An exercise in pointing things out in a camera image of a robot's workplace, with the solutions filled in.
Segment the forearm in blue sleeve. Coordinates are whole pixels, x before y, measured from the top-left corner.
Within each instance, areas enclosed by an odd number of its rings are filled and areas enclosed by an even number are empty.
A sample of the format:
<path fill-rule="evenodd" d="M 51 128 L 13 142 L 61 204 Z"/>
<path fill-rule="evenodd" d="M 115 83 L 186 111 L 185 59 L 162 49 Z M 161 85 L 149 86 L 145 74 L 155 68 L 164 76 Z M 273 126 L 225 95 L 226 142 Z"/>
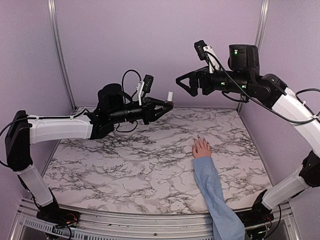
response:
<path fill-rule="evenodd" d="M 211 157 L 193 159 L 194 178 L 212 218 L 215 240 L 244 240 L 245 226 L 227 206 L 221 180 Z"/>

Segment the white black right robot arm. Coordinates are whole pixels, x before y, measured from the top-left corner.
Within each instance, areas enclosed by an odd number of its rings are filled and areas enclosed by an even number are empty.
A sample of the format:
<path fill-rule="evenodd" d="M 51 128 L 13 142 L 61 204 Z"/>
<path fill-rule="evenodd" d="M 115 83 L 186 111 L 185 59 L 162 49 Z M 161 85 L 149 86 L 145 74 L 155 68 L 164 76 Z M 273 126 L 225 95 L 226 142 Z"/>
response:
<path fill-rule="evenodd" d="M 220 91 L 242 95 L 243 103 L 252 100 L 267 111 L 289 122 L 311 147 L 301 166 L 274 187 L 261 192 L 251 210 L 241 214 L 258 224 L 280 203 L 294 198 L 304 190 L 320 185 L 320 115 L 315 114 L 285 82 L 274 74 L 260 75 L 259 51 L 255 45 L 231 44 L 225 70 L 213 48 L 203 40 L 194 43 L 201 61 L 207 65 L 186 73 L 176 83 L 191 96 L 207 96 Z"/>

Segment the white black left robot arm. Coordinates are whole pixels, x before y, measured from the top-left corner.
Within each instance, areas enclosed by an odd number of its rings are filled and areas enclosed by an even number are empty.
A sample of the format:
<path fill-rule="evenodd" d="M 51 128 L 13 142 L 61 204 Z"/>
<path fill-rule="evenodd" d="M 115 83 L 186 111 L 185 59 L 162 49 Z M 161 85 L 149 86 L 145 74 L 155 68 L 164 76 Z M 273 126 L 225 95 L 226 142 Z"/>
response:
<path fill-rule="evenodd" d="M 12 122 L 2 130 L 6 133 L 6 161 L 1 162 L 15 172 L 22 185 L 39 205 L 40 213 L 53 223 L 63 219 L 63 210 L 34 166 L 30 146 L 60 140 L 98 140 L 115 130 L 115 124 L 142 120 L 145 125 L 155 122 L 174 107 L 173 92 L 165 101 L 147 97 L 150 88 L 138 85 L 138 100 L 134 101 L 118 83 L 111 83 L 98 91 L 94 111 L 83 110 L 76 115 L 37 116 L 26 111 L 16 112 Z"/>

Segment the dark red nail polish bottle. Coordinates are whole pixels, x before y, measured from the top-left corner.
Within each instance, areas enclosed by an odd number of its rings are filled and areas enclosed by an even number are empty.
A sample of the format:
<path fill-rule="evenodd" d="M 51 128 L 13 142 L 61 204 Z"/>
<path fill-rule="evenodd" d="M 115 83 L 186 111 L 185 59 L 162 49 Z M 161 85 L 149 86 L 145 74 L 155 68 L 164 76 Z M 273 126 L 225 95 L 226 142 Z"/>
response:
<path fill-rule="evenodd" d="M 174 103 L 172 101 L 165 101 L 165 108 L 172 110 L 174 108 Z"/>

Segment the person's hand with painted nails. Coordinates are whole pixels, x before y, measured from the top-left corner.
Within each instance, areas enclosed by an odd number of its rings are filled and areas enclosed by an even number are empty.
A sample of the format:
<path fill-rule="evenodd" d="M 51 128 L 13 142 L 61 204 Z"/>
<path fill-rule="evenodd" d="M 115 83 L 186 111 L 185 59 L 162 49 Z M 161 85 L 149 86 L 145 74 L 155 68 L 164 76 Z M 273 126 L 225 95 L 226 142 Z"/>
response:
<path fill-rule="evenodd" d="M 205 138 L 202 138 L 198 135 L 193 141 L 192 155 L 195 159 L 212 156 L 210 144 Z"/>

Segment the white nail polish cap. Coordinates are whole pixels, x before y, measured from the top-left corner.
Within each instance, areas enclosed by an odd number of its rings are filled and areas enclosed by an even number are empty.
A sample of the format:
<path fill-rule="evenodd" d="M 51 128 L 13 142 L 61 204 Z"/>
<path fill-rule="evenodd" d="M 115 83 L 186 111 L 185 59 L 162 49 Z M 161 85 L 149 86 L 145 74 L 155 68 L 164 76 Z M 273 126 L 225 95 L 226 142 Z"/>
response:
<path fill-rule="evenodd" d="M 167 94 L 167 101 L 168 102 L 172 102 L 173 101 L 173 92 L 172 91 L 169 91 L 168 94 Z"/>

